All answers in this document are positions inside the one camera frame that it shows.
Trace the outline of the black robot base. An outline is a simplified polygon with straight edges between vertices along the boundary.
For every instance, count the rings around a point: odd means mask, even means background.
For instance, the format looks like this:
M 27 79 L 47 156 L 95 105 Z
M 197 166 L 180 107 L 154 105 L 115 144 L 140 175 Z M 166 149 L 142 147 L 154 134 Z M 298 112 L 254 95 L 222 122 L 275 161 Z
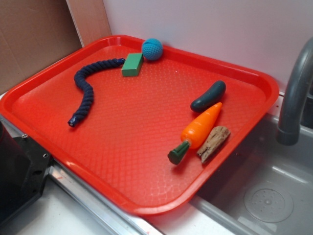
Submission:
M 0 125 L 0 225 L 43 194 L 51 154 L 31 137 L 12 137 Z

